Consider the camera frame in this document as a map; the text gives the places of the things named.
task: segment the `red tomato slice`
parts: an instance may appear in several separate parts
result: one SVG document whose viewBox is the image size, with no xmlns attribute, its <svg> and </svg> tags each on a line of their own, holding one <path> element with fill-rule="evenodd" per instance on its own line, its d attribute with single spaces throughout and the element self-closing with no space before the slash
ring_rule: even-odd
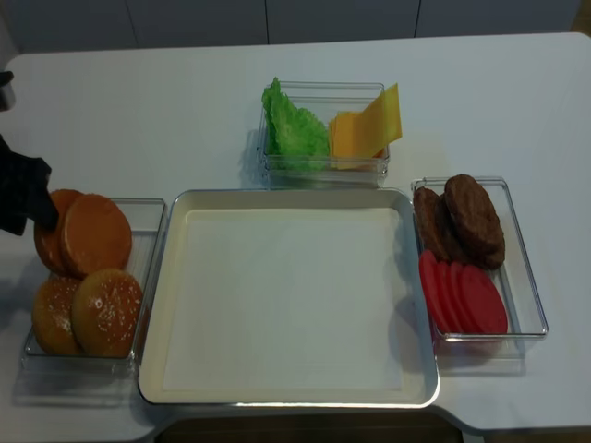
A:
<svg viewBox="0 0 591 443">
<path fill-rule="evenodd" d="M 476 323 L 472 321 L 468 315 L 468 312 L 464 307 L 464 302 L 462 301 L 462 296 L 460 295 L 460 275 L 463 270 L 464 266 L 456 261 L 450 266 L 450 271 L 447 274 L 447 287 L 450 295 L 450 302 L 452 309 L 455 311 L 456 316 L 460 321 L 462 332 L 466 334 L 477 334 Z"/>
<path fill-rule="evenodd" d="M 507 313 L 495 285 L 482 269 L 468 265 L 460 276 L 460 293 L 468 316 L 482 334 L 506 334 Z"/>
<path fill-rule="evenodd" d="M 437 284 L 437 259 L 431 251 L 425 251 L 418 260 L 418 273 L 425 294 L 428 312 L 435 320 L 437 328 L 443 333 L 451 332 L 450 326 L 441 311 Z"/>
<path fill-rule="evenodd" d="M 441 312 L 450 325 L 451 332 L 462 332 L 462 324 L 457 316 L 457 311 L 452 304 L 452 296 L 447 285 L 448 275 L 450 274 L 450 265 L 444 261 L 437 264 L 437 294 L 439 296 Z"/>
</svg>

